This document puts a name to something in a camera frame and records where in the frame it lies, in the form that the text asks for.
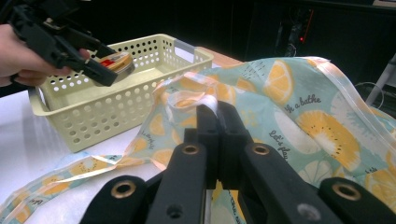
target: beige plastic basket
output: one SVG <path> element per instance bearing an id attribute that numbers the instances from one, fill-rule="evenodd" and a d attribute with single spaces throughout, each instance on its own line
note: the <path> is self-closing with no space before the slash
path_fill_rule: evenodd
<path id="1" fill-rule="evenodd" d="M 29 90 L 35 115 L 45 116 L 71 151 L 77 152 L 140 125 L 163 80 L 212 66 L 213 56 L 169 35 L 151 35 L 110 45 L 129 51 L 135 70 L 111 87 L 98 87 L 81 73 L 49 77 Z M 191 55 L 186 60 L 176 49 Z"/>

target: human hand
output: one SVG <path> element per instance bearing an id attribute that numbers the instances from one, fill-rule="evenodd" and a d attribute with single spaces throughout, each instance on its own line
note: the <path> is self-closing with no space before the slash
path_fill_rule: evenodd
<path id="1" fill-rule="evenodd" d="M 71 69 L 57 69 L 47 63 L 14 34 L 8 24 L 0 25 L 0 87 L 10 85 L 11 76 L 18 73 L 14 81 L 25 86 L 39 86 L 48 76 L 67 76 Z M 89 58 L 85 49 L 80 50 L 84 58 Z"/>

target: metal grommet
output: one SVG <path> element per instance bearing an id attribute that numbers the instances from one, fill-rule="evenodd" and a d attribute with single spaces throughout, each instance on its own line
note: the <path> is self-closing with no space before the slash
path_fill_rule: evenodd
<path id="1" fill-rule="evenodd" d="M 111 196 L 122 199 L 131 196 L 136 190 L 136 185 L 131 180 L 117 182 L 111 189 Z"/>
<path id="2" fill-rule="evenodd" d="M 198 147 L 195 146 L 185 146 L 181 149 L 183 153 L 193 155 L 198 153 Z"/>
<path id="3" fill-rule="evenodd" d="M 340 197 L 350 201 L 357 201 L 361 198 L 361 193 L 355 187 L 343 183 L 335 183 L 332 185 L 332 190 Z"/>
<path id="4" fill-rule="evenodd" d="M 264 145 L 253 146 L 253 151 L 256 154 L 259 154 L 259 155 L 262 155 L 262 156 L 265 156 L 268 153 L 270 153 L 270 149 L 268 147 L 264 146 Z"/>

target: table surface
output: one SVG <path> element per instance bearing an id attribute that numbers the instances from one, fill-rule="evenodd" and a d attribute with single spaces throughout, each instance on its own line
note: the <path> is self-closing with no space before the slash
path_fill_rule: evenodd
<path id="1" fill-rule="evenodd" d="M 212 50 L 201 49 L 214 54 L 214 66 L 240 63 Z M 122 155 L 140 128 L 132 128 L 72 153 L 47 119 L 33 114 L 27 91 L 0 98 L 0 116 L 0 203 L 15 190 L 73 161 L 90 155 Z M 25 223 L 79 223 L 89 202 L 110 179 L 136 175 L 147 180 L 159 172 L 153 164 L 145 164 L 94 176 L 41 205 Z"/>

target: fabric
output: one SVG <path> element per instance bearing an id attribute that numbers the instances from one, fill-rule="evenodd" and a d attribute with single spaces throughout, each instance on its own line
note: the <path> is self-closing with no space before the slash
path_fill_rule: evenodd
<path id="1" fill-rule="evenodd" d="M 217 100 L 234 105 L 254 141 L 277 149 L 307 183 L 318 187 L 328 177 L 348 178 L 396 212 L 396 120 L 367 106 L 326 59 L 269 58 L 186 73 L 162 82 L 153 97 L 147 119 L 122 157 L 87 158 L 43 176 L 11 196 L 0 218 L 11 214 L 7 220 L 21 223 L 36 209 L 28 203 L 32 199 L 44 193 L 44 201 L 50 200 L 87 176 L 146 162 L 165 169 L 184 130 L 196 127 L 195 107 L 205 104 L 216 111 Z M 236 195 L 218 184 L 213 223 L 245 223 Z"/>

